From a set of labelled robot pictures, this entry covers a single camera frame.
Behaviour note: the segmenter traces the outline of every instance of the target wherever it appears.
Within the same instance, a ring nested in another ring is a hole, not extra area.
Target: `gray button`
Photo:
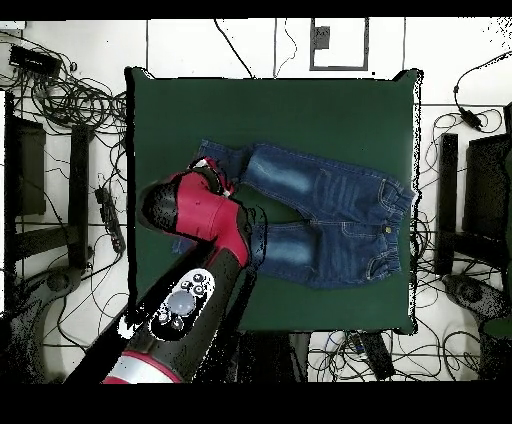
[[[169,310],[176,315],[188,315],[196,307],[196,299],[187,291],[173,293],[167,301]]]
[[[202,296],[204,293],[204,288],[203,288],[203,286],[194,286],[192,291],[194,292],[194,294],[196,296]]]

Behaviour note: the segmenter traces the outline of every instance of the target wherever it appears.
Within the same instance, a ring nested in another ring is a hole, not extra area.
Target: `jeans leg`
[[[269,144],[230,149],[205,140],[202,154],[225,166],[228,178],[253,187],[318,221],[379,225],[399,198],[414,193],[380,171]]]

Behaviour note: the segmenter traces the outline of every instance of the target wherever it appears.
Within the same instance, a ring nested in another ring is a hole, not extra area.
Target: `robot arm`
[[[139,222],[198,243],[135,311],[118,314],[65,383],[192,381],[250,257],[247,212],[229,194],[208,159],[143,191]]]

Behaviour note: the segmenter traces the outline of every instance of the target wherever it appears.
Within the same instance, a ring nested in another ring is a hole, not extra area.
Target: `power adapter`
[[[28,50],[20,46],[12,46],[9,65],[35,72],[36,74],[57,78],[62,61],[44,53]]]
[[[482,131],[482,121],[478,116],[476,116],[470,110],[466,110],[463,107],[459,107],[460,117],[462,120],[468,124],[471,128],[474,128],[477,131]]]

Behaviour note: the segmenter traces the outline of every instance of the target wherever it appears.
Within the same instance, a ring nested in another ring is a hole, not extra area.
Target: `jeans pocket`
[[[387,179],[383,179],[379,189],[379,203],[389,213],[395,212],[395,203],[400,197],[398,187]]]
[[[366,268],[366,279],[375,280],[381,279],[388,274],[388,261],[387,253],[381,253],[378,256],[370,259],[368,267]]]

